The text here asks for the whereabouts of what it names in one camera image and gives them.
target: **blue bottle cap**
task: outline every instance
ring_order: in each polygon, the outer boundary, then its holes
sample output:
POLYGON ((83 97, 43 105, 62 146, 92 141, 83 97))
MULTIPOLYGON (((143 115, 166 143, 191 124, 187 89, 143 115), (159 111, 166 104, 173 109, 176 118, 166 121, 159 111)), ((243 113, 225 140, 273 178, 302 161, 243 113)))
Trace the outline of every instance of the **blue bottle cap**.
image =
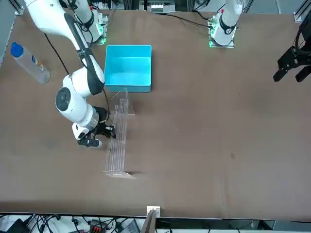
POLYGON ((11 45, 11 55, 13 57, 20 57, 24 52, 24 49, 21 45, 16 42, 13 42, 11 45))

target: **blue box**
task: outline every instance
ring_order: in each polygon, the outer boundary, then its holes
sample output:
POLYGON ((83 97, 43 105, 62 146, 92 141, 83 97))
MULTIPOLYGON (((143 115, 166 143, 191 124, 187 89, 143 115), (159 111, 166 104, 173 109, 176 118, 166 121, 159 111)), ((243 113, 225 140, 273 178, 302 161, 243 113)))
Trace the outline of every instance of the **blue box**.
POLYGON ((150 92, 151 45, 108 45, 104 75, 110 92, 150 92))

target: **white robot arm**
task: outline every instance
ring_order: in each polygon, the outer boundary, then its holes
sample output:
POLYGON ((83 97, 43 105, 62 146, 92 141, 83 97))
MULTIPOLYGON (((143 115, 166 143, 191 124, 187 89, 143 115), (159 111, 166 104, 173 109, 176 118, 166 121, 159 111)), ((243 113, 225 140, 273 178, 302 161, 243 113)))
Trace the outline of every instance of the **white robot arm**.
POLYGON ((226 0, 224 12, 216 15, 217 25, 211 35, 217 44, 226 46, 231 42, 242 10, 241 0, 226 0))
POLYGON ((72 130, 78 144, 100 147, 96 134, 115 138, 114 127, 105 124, 109 112, 91 106, 86 97, 97 95, 104 88, 104 73, 88 47, 80 26, 67 14, 58 0, 25 0, 35 25, 45 33, 67 37, 73 43, 84 67, 67 75, 56 95, 59 112, 73 122, 72 130))
POLYGON ((77 20, 83 24, 84 28, 82 33, 88 43, 93 43, 103 35, 100 30, 103 15, 102 13, 91 10, 87 0, 59 0, 61 5, 66 5, 75 13, 77 20))

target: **clear acrylic stand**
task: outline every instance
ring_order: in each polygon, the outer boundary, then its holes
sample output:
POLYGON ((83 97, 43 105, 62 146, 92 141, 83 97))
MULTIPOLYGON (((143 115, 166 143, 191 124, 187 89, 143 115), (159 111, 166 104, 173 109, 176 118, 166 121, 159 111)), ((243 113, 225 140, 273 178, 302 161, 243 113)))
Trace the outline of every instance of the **clear acrylic stand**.
POLYGON ((131 175, 124 171, 127 117, 129 113, 129 97, 126 88, 111 98, 110 106, 114 106, 114 110, 111 111, 110 115, 112 125, 115 127, 116 138, 111 138, 109 141, 104 173, 111 177, 130 178, 131 175))

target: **plastic bottle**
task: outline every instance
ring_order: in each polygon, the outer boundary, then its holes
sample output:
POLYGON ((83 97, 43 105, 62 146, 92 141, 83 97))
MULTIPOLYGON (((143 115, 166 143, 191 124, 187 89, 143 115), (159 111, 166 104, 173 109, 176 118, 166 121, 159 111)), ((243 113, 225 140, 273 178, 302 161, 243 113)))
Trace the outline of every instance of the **plastic bottle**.
POLYGON ((50 72, 25 47, 13 42, 11 45, 11 55, 39 83, 46 83, 50 79, 50 72))

